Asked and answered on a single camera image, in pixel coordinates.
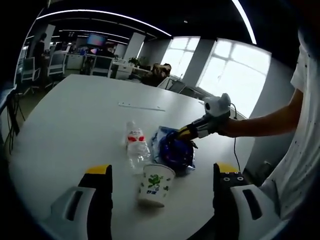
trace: ceiling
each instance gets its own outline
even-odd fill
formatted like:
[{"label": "ceiling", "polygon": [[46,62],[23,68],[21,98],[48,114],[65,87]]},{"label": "ceiling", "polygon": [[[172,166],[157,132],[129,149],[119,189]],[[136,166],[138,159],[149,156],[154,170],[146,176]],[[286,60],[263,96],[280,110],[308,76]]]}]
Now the ceiling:
[{"label": "ceiling", "polygon": [[[288,65],[296,63],[299,41],[295,18],[280,0],[240,0],[252,26],[257,46],[270,51],[273,57]],[[226,38],[252,44],[247,27],[231,0],[171,4],[168,1],[51,1],[41,15],[64,10],[98,10],[125,15],[175,36],[201,36],[207,39]],[[124,17],[97,12],[67,12],[50,15],[36,21],[37,26],[55,25],[59,30],[89,30],[109,33],[110,39],[128,43],[134,32],[146,35],[146,40],[171,38],[143,23]]]}]

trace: plastic water bottle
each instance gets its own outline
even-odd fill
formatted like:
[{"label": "plastic water bottle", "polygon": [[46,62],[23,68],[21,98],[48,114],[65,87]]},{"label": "plastic water bottle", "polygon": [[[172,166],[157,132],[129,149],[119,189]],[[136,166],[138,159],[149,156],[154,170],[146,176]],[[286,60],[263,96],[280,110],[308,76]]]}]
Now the plastic water bottle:
[{"label": "plastic water bottle", "polygon": [[141,174],[146,164],[150,163],[150,150],[146,138],[134,121],[126,123],[126,153],[134,174]]}]

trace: white paper cup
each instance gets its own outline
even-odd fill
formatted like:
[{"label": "white paper cup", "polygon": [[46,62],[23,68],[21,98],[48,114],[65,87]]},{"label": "white paper cup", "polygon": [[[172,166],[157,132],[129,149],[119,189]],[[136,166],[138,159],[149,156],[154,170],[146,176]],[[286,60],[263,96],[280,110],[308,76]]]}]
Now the white paper cup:
[{"label": "white paper cup", "polygon": [[165,165],[149,164],[144,166],[138,203],[163,208],[175,175],[175,172]]}]

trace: window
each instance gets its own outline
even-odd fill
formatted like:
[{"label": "window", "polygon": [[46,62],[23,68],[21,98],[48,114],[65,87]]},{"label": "window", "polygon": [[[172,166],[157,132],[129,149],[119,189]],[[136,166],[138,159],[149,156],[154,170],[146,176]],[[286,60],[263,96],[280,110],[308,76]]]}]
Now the window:
[{"label": "window", "polygon": [[249,118],[265,84],[271,54],[255,46],[218,39],[197,82],[215,95],[227,93],[240,114]]},{"label": "window", "polygon": [[183,78],[200,37],[175,37],[171,40],[161,64],[170,64],[171,74]]}]

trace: robotic hand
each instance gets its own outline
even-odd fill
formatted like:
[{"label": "robotic hand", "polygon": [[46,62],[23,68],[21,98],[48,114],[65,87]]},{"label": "robotic hand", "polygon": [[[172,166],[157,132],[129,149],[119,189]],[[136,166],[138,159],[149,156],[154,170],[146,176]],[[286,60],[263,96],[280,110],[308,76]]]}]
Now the robotic hand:
[{"label": "robotic hand", "polygon": [[219,96],[210,96],[203,99],[205,115],[191,124],[186,125],[176,132],[168,135],[168,138],[184,141],[192,141],[196,138],[204,138],[216,133],[220,125],[226,123],[230,117],[231,100],[227,93]]}]

